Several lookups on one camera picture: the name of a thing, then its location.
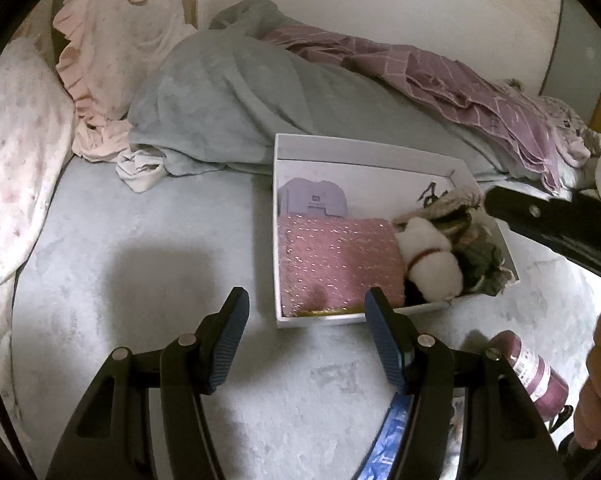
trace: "white box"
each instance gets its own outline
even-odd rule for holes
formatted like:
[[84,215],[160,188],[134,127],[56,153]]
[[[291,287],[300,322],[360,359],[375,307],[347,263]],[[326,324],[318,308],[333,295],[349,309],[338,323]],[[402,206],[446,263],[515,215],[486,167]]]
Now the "white box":
[[[420,208],[418,197],[430,183],[436,183],[436,194],[469,186],[480,192],[478,184],[462,160],[437,153],[421,152],[363,140],[340,139],[292,134],[276,135],[274,155],[274,290],[276,321],[279,328],[321,324],[346,324],[365,321],[363,313],[333,316],[284,317],[280,305],[280,271],[278,250],[278,191],[292,178],[319,182],[328,180],[343,189],[352,218],[384,218]],[[518,272],[493,218],[479,212],[477,218],[491,231],[493,241],[505,256],[505,266],[516,278]],[[396,309],[417,313],[438,310],[456,302],[471,299],[462,296],[453,301],[426,303]]]

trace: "stuffed animal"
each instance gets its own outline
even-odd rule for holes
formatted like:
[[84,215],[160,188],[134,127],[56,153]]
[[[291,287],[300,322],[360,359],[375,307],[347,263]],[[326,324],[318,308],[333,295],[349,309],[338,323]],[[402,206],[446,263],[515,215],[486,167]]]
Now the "stuffed animal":
[[429,303],[452,300],[462,293],[463,275],[451,242],[424,218],[411,218],[395,235],[405,261],[405,276]]

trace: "white label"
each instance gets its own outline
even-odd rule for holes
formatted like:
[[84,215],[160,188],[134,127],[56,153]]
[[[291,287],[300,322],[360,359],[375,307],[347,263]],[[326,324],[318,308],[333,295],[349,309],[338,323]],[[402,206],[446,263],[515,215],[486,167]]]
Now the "white label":
[[513,364],[513,371],[516,372],[516,375],[520,379],[520,382],[528,389],[531,385],[531,382],[536,377],[538,373],[538,367],[540,366],[540,358],[536,352],[532,351],[530,348],[527,348],[523,343],[520,343],[520,355],[516,362]]
[[542,357],[540,360],[545,366],[545,369],[542,371],[542,378],[538,383],[538,386],[536,386],[536,389],[533,391],[533,393],[529,394],[533,402],[536,402],[540,397],[545,395],[547,389],[549,388],[549,377],[551,377],[551,368]]

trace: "purple checkered fabric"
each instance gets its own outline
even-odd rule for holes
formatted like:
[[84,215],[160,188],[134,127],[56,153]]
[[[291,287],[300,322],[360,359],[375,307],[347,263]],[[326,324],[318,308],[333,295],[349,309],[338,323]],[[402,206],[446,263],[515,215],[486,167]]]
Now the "purple checkered fabric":
[[375,43],[308,25],[277,28],[263,41],[311,62],[378,78],[450,121],[479,128],[525,168],[540,173],[549,191],[560,190],[550,122],[523,96],[504,92],[463,63],[410,45]]

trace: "pink bottle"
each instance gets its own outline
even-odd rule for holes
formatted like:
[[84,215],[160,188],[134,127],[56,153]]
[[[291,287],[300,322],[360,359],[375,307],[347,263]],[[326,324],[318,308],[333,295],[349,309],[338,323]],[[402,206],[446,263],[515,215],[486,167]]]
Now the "pink bottle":
[[523,345],[511,330],[494,337],[490,346],[507,358],[545,422],[560,413],[567,402],[569,386],[542,357]]

